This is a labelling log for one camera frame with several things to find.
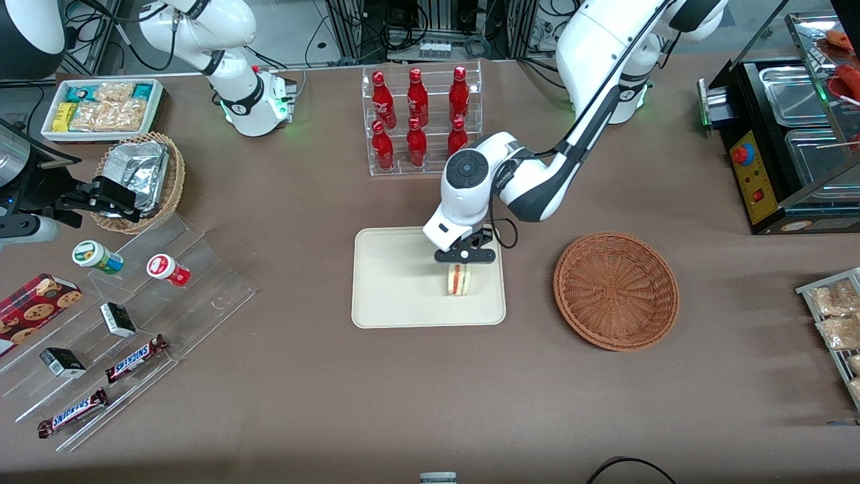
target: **red emergency stop button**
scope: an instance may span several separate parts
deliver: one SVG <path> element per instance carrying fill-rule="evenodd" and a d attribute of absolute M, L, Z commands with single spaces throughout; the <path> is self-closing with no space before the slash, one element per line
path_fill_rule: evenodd
<path fill-rule="evenodd" d="M 740 166 L 748 166 L 755 158 L 755 148 L 749 143 L 744 143 L 741 146 L 732 150 L 732 161 Z"/>

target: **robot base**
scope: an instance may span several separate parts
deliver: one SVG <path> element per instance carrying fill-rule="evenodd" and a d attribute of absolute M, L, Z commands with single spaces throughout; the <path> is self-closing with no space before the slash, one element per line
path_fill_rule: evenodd
<path fill-rule="evenodd" d="M 291 122 L 296 105 L 296 84 L 287 85 L 284 78 L 269 72 L 258 72 L 263 81 L 263 96 L 247 115 L 231 115 L 221 103 L 227 121 L 245 136 L 262 136 L 270 133 L 281 123 Z"/>

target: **small can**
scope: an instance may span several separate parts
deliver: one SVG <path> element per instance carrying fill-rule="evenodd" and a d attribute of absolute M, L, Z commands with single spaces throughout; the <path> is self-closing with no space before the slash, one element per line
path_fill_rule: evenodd
<path fill-rule="evenodd" d="M 124 259 L 94 240 L 84 240 L 75 246 L 71 259 L 81 267 L 95 267 L 105 274 L 116 274 L 122 269 Z"/>
<path fill-rule="evenodd" d="M 188 267 L 179 265 L 176 259 L 167 254 L 152 256 L 146 265 L 146 272 L 156 279 L 166 279 L 177 287 L 184 286 L 191 279 L 191 271 Z"/>

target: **wicker basket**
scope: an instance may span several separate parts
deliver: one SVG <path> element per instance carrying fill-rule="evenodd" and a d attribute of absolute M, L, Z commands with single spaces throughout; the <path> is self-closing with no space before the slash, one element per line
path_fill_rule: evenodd
<path fill-rule="evenodd" d="M 167 220 L 176 211 L 176 206 L 179 205 L 179 200 L 182 197 L 182 184 L 185 183 L 185 161 L 182 159 L 182 153 L 176 148 L 176 144 L 167 136 L 160 133 L 147 133 L 140 136 L 135 136 L 124 140 L 121 144 L 131 145 L 135 143 L 143 143 L 145 141 L 158 141 L 164 143 L 170 149 L 170 158 L 168 160 L 167 177 L 164 179 L 164 187 L 161 194 L 161 208 L 158 213 L 149 219 L 140 219 L 138 223 L 132 223 L 126 219 L 110 219 L 102 217 L 99 214 L 92 214 L 95 223 L 101 228 L 112 232 L 121 232 L 128 235 L 137 235 L 151 225 L 156 224 L 160 220 Z M 108 154 L 105 153 L 101 157 L 101 163 L 95 169 L 96 175 L 101 175 L 104 170 L 105 163 L 108 160 Z"/>
<path fill-rule="evenodd" d="M 657 344 L 678 316 L 672 270 L 654 249 L 623 233 L 577 239 L 558 259 L 552 286 L 564 319 L 607 350 Z"/>

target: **red bottle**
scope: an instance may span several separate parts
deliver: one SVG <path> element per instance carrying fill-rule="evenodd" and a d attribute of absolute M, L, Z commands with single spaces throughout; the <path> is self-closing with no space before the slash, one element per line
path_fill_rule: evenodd
<path fill-rule="evenodd" d="M 409 70 L 409 91 L 406 93 L 409 101 L 409 116 L 417 116 L 424 127 L 430 122 L 430 106 L 427 100 L 427 88 L 421 81 L 421 69 Z"/>
<path fill-rule="evenodd" d="M 406 143 L 409 145 L 409 162 L 415 168 L 421 168 L 427 164 L 427 135 L 421 129 L 421 120 L 415 116 L 409 118 L 409 134 L 406 135 Z"/>
<path fill-rule="evenodd" d="M 372 128 L 373 156 L 376 157 L 380 170 L 391 171 L 394 169 L 394 145 L 391 144 L 391 137 L 385 132 L 385 126 L 380 120 L 375 120 Z"/>
<path fill-rule="evenodd" d="M 385 76 L 376 71 L 372 75 L 373 81 L 373 110 L 376 111 L 377 119 L 384 123 L 385 128 L 391 130 L 397 126 L 397 116 L 394 114 L 394 97 L 385 85 Z"/>
<path fill-rule="evenodd" d="M 454 84 L 448 91 L 448 102 L 451 104 L 451 123 L 457 116 L 469 118 L 469 85 L 466 83 L 466 68 L 461 65 L 454 68 Z"/>
<path fill-rule="evenodd" d="M 452 125 L 454 128 L 451 130 L 451 134 L 448 134 L 448 157 L 469 144 L 469 136 L 464 131 L 466 121 L 464 121 L 463 116 L 454 118 Z"/>

